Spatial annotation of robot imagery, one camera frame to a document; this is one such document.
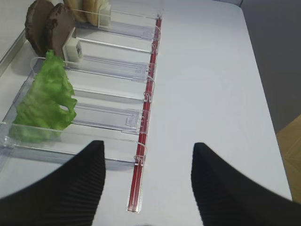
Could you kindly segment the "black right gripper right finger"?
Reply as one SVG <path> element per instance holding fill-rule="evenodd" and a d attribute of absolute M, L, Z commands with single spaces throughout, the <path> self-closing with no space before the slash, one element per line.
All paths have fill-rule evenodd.
<path fill-rule="evenodd" d="M 299 226 L 300 204 L 257 184 L 204 143 L 193 147 L 191 185 L 205 226 Z"/>

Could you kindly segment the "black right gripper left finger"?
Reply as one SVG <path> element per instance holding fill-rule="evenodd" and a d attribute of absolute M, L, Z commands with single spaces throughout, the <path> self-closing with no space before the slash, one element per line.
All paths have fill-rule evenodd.
<path fill-rule="evenodd" d="M 104 142 L 94 140 L 43 179 L 2 198 L 0 224 L 90 226 L 104 183 Z"/>

